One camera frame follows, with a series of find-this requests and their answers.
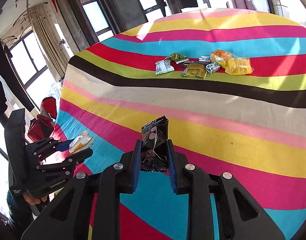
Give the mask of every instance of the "white snack wrapper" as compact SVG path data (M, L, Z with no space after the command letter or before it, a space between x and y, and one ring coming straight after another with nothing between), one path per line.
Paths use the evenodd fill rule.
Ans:
M88 149L92 146L94 137L90 137L87 131L83 131L69 145L70 155Z
M168 73L168 72L174 71L174 68L170 65L170 63L171 63L171 61L168 60L168 59L156 62L155 63L156 64L155 74L160 75L160 74L163 74L163 73Z
M211 62L211 57L210 56L200 56L198 58L199 61L209 61Z

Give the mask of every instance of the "small snack packet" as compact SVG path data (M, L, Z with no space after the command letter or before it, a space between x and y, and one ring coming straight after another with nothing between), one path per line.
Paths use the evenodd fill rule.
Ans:
M232 76L247 75L253 72L254 68L251 67L250 59L245 57L232 58L228 60L228 66L225 73Z
M206 77L206 69L205 66L202 64L192 63L184 69L183 73L181 74L182 77Z
M233 57L235 57L234 54L221 49L217 49L211 52L211 62L220 64L224 69L227 67L228 59Z
M93 144L94 137L90 137L87 131L83 131L69 145L70 155L90 148Z
M162 116L142 127L141 171L166 172L168 124Z
M211 62L211 57L210 56L200 56L198 58L199 61L207 61L207 62Z
M163 73L168 73L174 71L174 68L170 65L171 61L168 59L164 59L155 63L156 70L155 74L160 75Z
M188 65L193 64L193 63L201 64L201 65L206 66L210 63L210 61L185 61L185 62L182 63L182 66L188 66Z
M166 57L166 59L173 60L175 61L176 64L185 62L185 61L189 61L188 57L185 57L184 55L179 54L179 53L173 53L172 55Z
M220 69L220 65L217 64L216 62L212 62L211 64L208 64L205 66L206 71L210 74L215 73L216 71L218 71Z

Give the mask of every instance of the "red bag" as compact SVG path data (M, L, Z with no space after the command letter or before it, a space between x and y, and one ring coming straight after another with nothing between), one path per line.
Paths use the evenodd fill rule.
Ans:
M56 100L53 97L44 98L41 103L41 114L30 122L28 137L36 142L50 137L54 130L54 122L52 118L57 117Z

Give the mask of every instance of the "striped tablecloth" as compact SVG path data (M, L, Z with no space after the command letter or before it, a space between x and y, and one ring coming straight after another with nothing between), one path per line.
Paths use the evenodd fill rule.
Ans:
M220 69L202 80L180 77L175 66L155 75L155 62L174 52L196 59L215 49L250 57L254 72ZM176 151L207 173L231 172L292 238L306 219L306 27L268 13L204 9L115 35L71 58L54 136L96 136L76 172L98 173L161 115ZM167 175L141 172L120 211L122 240L186 239L188 196L174 195Z

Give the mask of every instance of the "yellow stripe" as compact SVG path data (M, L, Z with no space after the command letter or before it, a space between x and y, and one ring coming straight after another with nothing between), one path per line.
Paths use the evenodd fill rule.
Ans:
M89 233L87 235L87 240L92 240L92 232L93 228L91 227L91 225L89 225Z
M194 28L194 30L210 31L213 29L237 29L267 25L301 26L299 23L278 15L270 13L254 13L227 17L208 17L206 19L176 19L154 23L148 22L123 32L123 34L128 36L136 36L139 34L186 30L192 28Z
M155 75L155 71L137 69L128 67L118 63L114 63L103 59L88 50L83 50L77 54L79 57L91 62L92 64L116 73L127 78L179 78L179 79L201 79L181 77L178 71L165 73L163 75ZM204 80L229 82L253 87L271 89L271 90L306 90L306 74L291 75L291 76L275 76L275 77L256 77L256 76L231 76L226 73L214 73L206 75Z
M81 109L140 132L158 116L91 101L63 87L61 97ZM169 138L175 145L251 169L306 178L306 150L238 133L170 118Z

